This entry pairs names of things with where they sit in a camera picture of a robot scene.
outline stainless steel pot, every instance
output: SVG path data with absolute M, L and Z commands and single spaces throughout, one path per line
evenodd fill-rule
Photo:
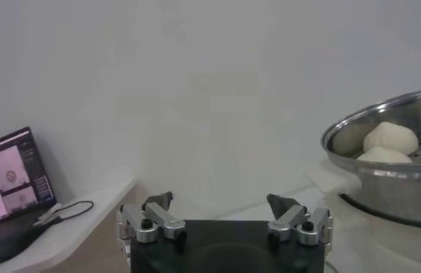
M 355 160 L 363 140 L 381 122 L 410 128 L 419 149 L 410 155 L 413 164 L 385 164 Z M 330 126 L 322 146 L 332 163 L 355 173 L 362 188 L 349 200 L 374 214 L 421 227 L 421 91 L 408 93 L 362 109 Z

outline black cable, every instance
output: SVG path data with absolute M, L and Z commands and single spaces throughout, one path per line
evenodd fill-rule
M 66 207 L 57 209 L 52 215 L 54 215 L 54 214 L 56 214 L 56 213 L 58 213 L 60 211 L 64 211 L 65 209 L 69 209 L 69 208 L 71 208 L 71 207 L 73 207 L 75 205 L 79 205 L 79 204 L 90 204 L 90 206 L 87 207 L 84 211 L 81 211 L 81 212 L 79 212 L 79 213 L 77 213 L 75 215 L 71 215 L 71 216 L 68 216 L 68 217 L 60 217 L 62 219 L 62 221 L 69 220 L 71 218 L 75 218 L 77 216 L 80 216 L 80 215 L 84 214 L 85 212 L 88 212 L 89 210 L 91 210 L 94 207 L 93 201 L 89 201 L 89 200 L 78 201 L 78 202 L 73 203 L 71 205 L 67 205 Z

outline metal bracket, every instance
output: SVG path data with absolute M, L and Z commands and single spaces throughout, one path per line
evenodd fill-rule
M 272 243 L 279 243 L 291 238 L 291 230 L 307 219 L 306 208 L 293 205 L 277 220 L 268 222 L 268 235 Z
M 181 240 L 186 237 L 186 222 L 170 215 L 157 203 L 148 203 L 144 215 L 163 228 L 164 237 L 171 240 Z
M 123 221 L 121 210 L 116 211 L 117 240 L 121 251 L 126 255 L 128 266 L 131 267 L 131 233 L 128 232 L 128 224 Z
M 326 254 L 332 249 L 333 216 L 326 208 L 317 208 L 306 222 L 298 226 L 298 241 L 315 246 L 321 241 Z
M 141 210 L 131 204 L 123 206 L 122 221 L 131 228 L 132 237 L 140 243 L 152 243 L 157 239 L 157 225 L 145 218 Z

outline computer mouse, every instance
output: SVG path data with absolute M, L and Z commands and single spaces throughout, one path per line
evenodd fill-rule
M 0 263 L 10 260 L 22 253 L 29 247 L 40 235 L 48 228 L 56 224 L 57 221 L 51 221 L 44 225 L 32 226 L 23 231 L 19 231 L 8 237 L 0 239 Z

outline steamed bun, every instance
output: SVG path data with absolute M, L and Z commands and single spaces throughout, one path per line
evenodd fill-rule
M 406 127 L 382 122 L 364 139 L 364 151 L 369 151 L 375 146 L 411 154 L 418 149 L 418 138 Z
M 389 150 L 379 146 L 373 147 L 367 153 L 358 157 L 357 160 L 380 163 L 413 163 L 410 157 L 399 151 Z

